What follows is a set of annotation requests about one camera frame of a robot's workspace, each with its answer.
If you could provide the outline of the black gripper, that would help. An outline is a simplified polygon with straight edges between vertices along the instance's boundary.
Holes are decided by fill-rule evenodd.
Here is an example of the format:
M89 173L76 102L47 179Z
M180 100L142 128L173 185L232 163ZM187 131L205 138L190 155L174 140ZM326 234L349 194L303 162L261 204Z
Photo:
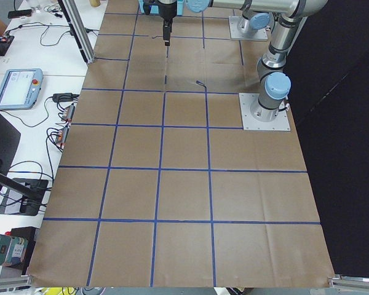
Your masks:
M170 46L170 36L172 32L172 20L177 15L176 0L143 0L143 10L145 15L151 13L151 7L158 7L158 14L164 19L163 22L163 40L166 47Z

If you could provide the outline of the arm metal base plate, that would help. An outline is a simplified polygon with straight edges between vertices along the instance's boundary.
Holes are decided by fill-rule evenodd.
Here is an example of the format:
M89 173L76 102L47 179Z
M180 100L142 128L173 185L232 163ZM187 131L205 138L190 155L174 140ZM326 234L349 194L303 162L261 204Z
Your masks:
M284 102L268 110L259 104L258 93L239 93L242 127L246 131L290 132Z
M231 40L237 41L267 41L268 35L265 28L254 29L250 20L242 16L229 17L229 31Z

